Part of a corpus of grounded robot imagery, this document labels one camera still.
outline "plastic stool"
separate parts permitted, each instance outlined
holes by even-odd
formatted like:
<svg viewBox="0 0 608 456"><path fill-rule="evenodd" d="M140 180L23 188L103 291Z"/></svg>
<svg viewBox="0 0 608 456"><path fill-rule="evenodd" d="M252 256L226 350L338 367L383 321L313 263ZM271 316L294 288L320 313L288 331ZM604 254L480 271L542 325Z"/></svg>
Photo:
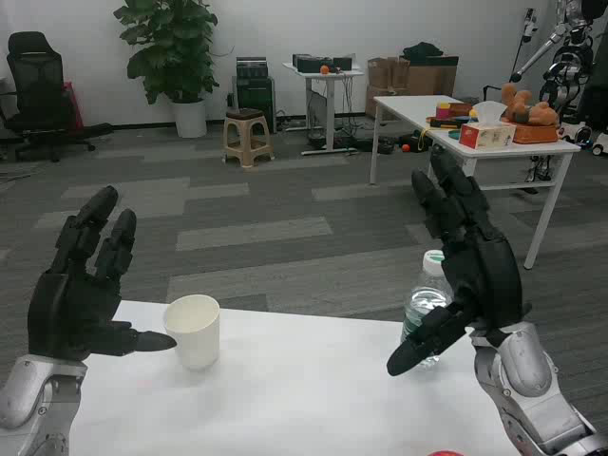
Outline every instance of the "plastic stool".
<svg viewBox="0 0 608 456"><path fill-rule="evenodd" d="M254 125L260 124L264 128L265 142L254 138ZM228 142L228 128L234 125L237 128L240 141ZM260 155L270 155L275 159L275 151L271 144L270 130L266 123L264 113L258 109L240 109L228 111L224 121L224 158L237 157L243 168L254 166L254 160Z"/></svg>

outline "white desk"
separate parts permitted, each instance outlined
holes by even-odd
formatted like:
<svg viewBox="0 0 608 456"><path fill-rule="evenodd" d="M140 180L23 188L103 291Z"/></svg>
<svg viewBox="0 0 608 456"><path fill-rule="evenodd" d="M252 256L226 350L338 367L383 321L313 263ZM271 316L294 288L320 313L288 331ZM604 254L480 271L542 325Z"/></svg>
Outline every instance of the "white desk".
<svg viewBox="0 0 608 456"><path fill-rule="evenodd" d="M326 126L326 147L324 150L312 150L302 152L302 155L316 155L316 154L333 154L336 152L345 152L349 149L334 149L333 148L333 133L335 126L335 81L342 81L344 79L351 79L357 76L364 76L365 73L359 70L353 71L342 71L340 73L300 73L293 64L283 64L284 67L290 69L296 75L304 78L306 83L306 127L303 129L311 128L311 120L309 116L309 106L311 104L311 97L313 96L313 80L325 81L327 85L327 126Z"/></svg>
<svg viewBox="0 0 608 456"><path fill-rule="evenodd" d="M161 304L117 319L162 330ZM477 383L465 337L437 370L387 374L399 323L221 311L219 361L188 373L172 351L93 355L75 456L516 456Z"/></svg>
<svg viewBox="0 0 608 456"><path fill-rule="evenodd" d="M416 128L424 130L428 127L427 117L431 117L435 113L435 108L438 103L458 103L458 100L446 97L443 95L429 95L418 97L376 97L376 121L373 132L373 151L371 154L370 167L370 184L376 184L376 171L378 161L378 138L380 135L380 119L382 113L386 109L399 119L413 124ZM579 152L580 148L570 142L559 141L547 144L511 144L506 148L493 150L475 150L466 145L460 144L458 141L451 139L448 136L448 130L434 129L429 130L427 136L436 143L442 145L447 151L456 155L463 162L463 170L468 176L475 174L477 160L482 159L505 159L532 157L536 155L552 155L561 157L560 165L554 173L554 179L550 182L517 182L517 183L499 183L496 185L482 185L484 190L505 190L516 188L529 187L551 187L549 196L544 208L542 209L541 219L536 229L536 233L532 239L532 245L528 251L527 258L523 266L526 269L532 269L536 261L536 257L541 248L541 243L544 238L549 220L553 214L553 209L560 195L561 186L568 173L570 161L575 152ZM432 172L429 165L428 174Z"/></svg>

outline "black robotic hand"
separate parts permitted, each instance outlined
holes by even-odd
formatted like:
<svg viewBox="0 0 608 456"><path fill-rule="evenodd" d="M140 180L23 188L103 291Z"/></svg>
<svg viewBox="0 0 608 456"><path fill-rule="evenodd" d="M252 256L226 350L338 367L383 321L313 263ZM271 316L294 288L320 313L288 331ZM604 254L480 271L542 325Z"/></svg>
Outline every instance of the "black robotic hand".
<svg viewBox="0 0 608 456"><path fill-rule="evenodd" d="M421 171L411 180L427 212L427 228L444 244L443 267L454 292L454 302L436 308L395 351L388 363L391 375L400 375L433 354L441 354L476 322L499 343L500 328L523 318L522 283L511 246L489 221L489 205L474 178L439 145L431 164L443 196Z"/></svg>
<svg viewBox="0 0 608 456"><path fill-rule="evenodd" d="M112 321L121 303L121 276L131 263L137 218L126 209L104 240L95 275L86 270L101 231L116 206L118 192L106 187L77 216L70 216L55 247L57 255L42 274L29 304L29 352L83 361L91 353L123 356L176 346L173 338L137 332L127 322Z"/></svg>

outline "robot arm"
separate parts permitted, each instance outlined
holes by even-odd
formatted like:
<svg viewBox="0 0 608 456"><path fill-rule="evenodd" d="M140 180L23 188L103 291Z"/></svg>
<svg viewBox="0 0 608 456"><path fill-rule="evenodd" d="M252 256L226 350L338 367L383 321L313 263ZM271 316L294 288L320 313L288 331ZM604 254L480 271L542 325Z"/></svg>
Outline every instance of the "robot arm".
<svg viewBox="0 0 608 456"><path fill-rule="evenodd" d="M534 325L523 321L517 263L489 222L477 182L440 146L433 148L431 163L446 196L419 171L412 185L427 211L427 228L444 243L444 270L455 297L422 319L390 358L389 373L399 375L442 353L473 326L477 379L523 456L608 455L608 441L562 396L557 369Z"/></svg>
<svg viewBox="0 0 608 456"><path fill-rule="evenodd" d="M82 361L90 354L124 356L176 345L165 334L112 321L122 299L121 276L132 259L132 211L121 213L104 240L96 274L86 271L117 200L116 190L106 187L67 219L52 265L38 280L28 312L29 354L17 360L0 391L2 454L67 456L86 375Z"/></svg>
<svg viewBox="0 0 608 456"><path fill-rule="evenodd" d="M583 54L587 52L587 37L590 26L595 19L604 14L607 7L608 0L557 0L557 20L551 36L519 71L513 73L510 81L518 83L524 73L535 65L554 45L563 40L566 35L568 35L566 46L568 54L572 52L576 54L577 51ZM578 69L579 72L584 72L588 68L578 67Z"/></svg>

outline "colorful toy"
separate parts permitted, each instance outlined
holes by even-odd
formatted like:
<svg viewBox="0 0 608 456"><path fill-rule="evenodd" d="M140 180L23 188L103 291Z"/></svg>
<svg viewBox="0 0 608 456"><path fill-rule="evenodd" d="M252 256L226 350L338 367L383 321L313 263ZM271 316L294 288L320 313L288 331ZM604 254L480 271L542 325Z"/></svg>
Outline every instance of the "colorful toy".
<svg viewBox="0 0 608 456"><path fill-rule="evenodd" d="M503 85L502 95L503 103L507 106L504 116L510 122L537 126L559 125L560 117L549 103L528 106L527 102L532 98L529 90L518 91L514 84L508 83Z"/></svg>

